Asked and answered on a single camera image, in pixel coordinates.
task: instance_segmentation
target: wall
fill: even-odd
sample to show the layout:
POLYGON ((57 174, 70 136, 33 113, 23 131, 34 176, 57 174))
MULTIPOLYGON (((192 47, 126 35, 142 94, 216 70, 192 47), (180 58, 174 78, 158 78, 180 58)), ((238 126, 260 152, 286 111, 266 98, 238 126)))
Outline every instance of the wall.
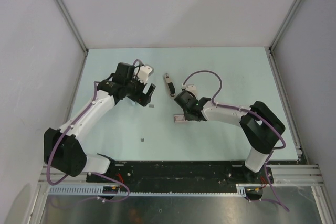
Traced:
POLYGON ((300 135, 336 208, 336 0, 305 0, 275 56, 300 135))
POLYGON ((64 0, 88 48, 269 46, 293 0, 64 0))
POLYGON ((0 0, 0 223, 21 223, 83 52, 53 0, 0 0))

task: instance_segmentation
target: purple cable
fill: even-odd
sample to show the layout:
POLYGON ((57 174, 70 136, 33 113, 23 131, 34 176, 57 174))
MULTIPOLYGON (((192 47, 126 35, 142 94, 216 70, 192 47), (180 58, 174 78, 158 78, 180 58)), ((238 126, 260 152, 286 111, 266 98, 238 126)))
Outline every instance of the purple cable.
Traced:
MULTIPOLYGON (((96 98, 97 98, 97 84, 98 84, 98 81, 95 81, 94 83, 94 94, 93 94, 93 98, 92 98, 92 101, 95 101, 96 98)), ((79 119, 81 119, 83 117, 83 115, 85 115, 86 112, 88 112, 88 110, 93 106, 92 102, 89 103, 89 105, 74 119, 74 121, 71 123, 71 125, 75 125, 79 119)), ((64 136, 68 133, 68 131, 71 129, 71 125, 68 126, 66 128, 66 130, 62 133, 62 135, 59 137, 59 139, 57 140, 54 148, 52 149, 51 153, 50 153, 50 157, 49 157, 49 160, 48 160, 48 165, 47 165, 47 181, 50 185, 52 186, 55 186, 55 185, 58 185, 59 183, 61 183, 68 175, 64 175, 60 180, 56 181, 56 182, 53 182, 51 181, 51 178, 50 178, 50 169, 51 169, 51 163, 53 162, 53 158, 54 158, 54 155, 55 155, 55 152, 59 146, 59 144, 61 143, 62 139, 64 138, 64 136)), ((100 173, 92 173, 92 174, 95 174, 97 176, 100 176, 102 178, 105 178, 107 180, 110 180, 112 182, 115 182, 121 186, 123 186, 126 190, 127 190, 127 195, 125 197, 123 197, 122 199, 118 199, 118 200, 107 200, 105 199, 105 201, 108 201, 108 202, 120 202, 120 201, 123 201, 125 199, 127 199, 129 196, 130 196, 130 190, 129 188, 124 184, 124 183, 121 183, 120 181, 117 181, 113 178, 109 178, 105 175, 102 175, 100 173)), ((84 200, 81 200, 79 201, 77 204, 81 203, 81 202, 84 202, 84 201, 87 201, 89 199, 93 199, 93 198, 96 198, 96 197, 90 197, 90 198, 87 198, 87 199, 84 199, 84 200)))
POLYGON ((135 66, 135 64, 137 64, 137 62, 138 62, 140 65, 142 65, 142 64, 143 64, 141 60, 139 60, 139 59, 136 59, 136 60, 133 62, 133 66, 135 66))
MULTIPOLYGON (((222 82, 222 79, 220 78, 220 76, 218 74, 216 74, 215 72, 213 71, 210 71, 210 70, 199 70, 199 71, 196 71, 196 72, 193 72, 191 75, 189 75, 185 81, 183 82, 183 85, 186 84, 186 82, 190 79, 191 76, 197 74, 197 73, 211 73, 213 75, 215 75, 218 80, 219 80, 219 89, 217 90, 217 92, 212 96, 211 98, 211 102, 214 106, 218 106, 218 107, 221 107, 221 108, 227 108, 227 109, 232 109, 232 110, 239 110, 239 111, 244 111, 244 112, 247 112, 247 113, 250 113, 251 115, 255 116, 256 118, 258 118, 259 120, 261 120, 263 123, 265 123, 275 134, 276 136, 280 139, 280 141, 282 142, 282 146, 280 147, 274 147, 273 150, 280 150, 280 149, 284 149, 286 147, 286 142, 285 140, 282 138, 282 136, 280 135, 280 133, 272 126, 270 125, 269 122, 267 122, 267 120, 265 120, 262 116, 258 115, 256 112, 254 111, 251 111, 251 110, 248 110, 248 109, 245 109, 245 108, 241 108, 241 107, 238 107, 238 106, 232 106, 232 105, 224 105, 224 104, 217 104, 215 102, 215 98, 216 96, 219 94, 219 92, 221 91, 222 89, 222 86, 223 86, 223 82, 222 82)), ((268 155, 267 159, 265 160, 265 164, 264 164, 264 171, 265 171, 265 174, 267 174, 267 162, 270 160, 271 158, 271 155, 273 154, 273 151, 271 151, 271 153, 268 155)), ((277 193, 275 192, 275 189, 273 188, 273 185, 269 179, 268 176, 266 176, 267 178, 267 181, 268 181, 268 184, 272 190, 272 192, 274 193, 274 196, 277 198, 278 202, 273 200, 273 199, 262 199, 262 201, 268 201, 268 202, 273 202, 273 203, 277 203, 279 205, 281 205, 285 211, 289 212, 289 209, 282 203, 282 201, 279 199, 277 193)))

